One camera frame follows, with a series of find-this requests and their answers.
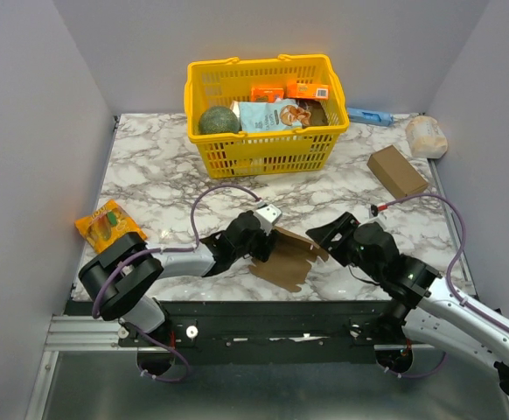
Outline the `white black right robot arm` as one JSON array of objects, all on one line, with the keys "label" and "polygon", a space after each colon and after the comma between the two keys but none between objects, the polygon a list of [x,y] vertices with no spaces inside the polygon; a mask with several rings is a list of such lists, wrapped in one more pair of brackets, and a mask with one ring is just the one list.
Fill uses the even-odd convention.
[{"label": "white black right robot arm", "polygon": [[351,213],[306,234],[342,266],[355,266],[392,299],[397,312],[377,321],[389,343],[402,337],[486,367],[509,396],[509,318],[454,286],[425,262],[402,254],[378,219]]}]

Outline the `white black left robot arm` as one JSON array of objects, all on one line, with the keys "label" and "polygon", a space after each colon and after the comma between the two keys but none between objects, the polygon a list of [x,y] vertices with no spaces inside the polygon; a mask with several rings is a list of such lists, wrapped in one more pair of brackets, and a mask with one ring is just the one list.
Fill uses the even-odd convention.
[{"label": "white black left robot arm", "polygon": [[123,319],[138,327],[147,344],[162,344],[169,326],[161,305],[146,296],[151,285],[171,277],[216,276],[241,258],[266,262],[277,243],[275,224],[281,217],[274,205],[246,211],[196,248],[148,248],[138,233],[123,235],[80,270],[79,279],[93,299],[92,317]]}]

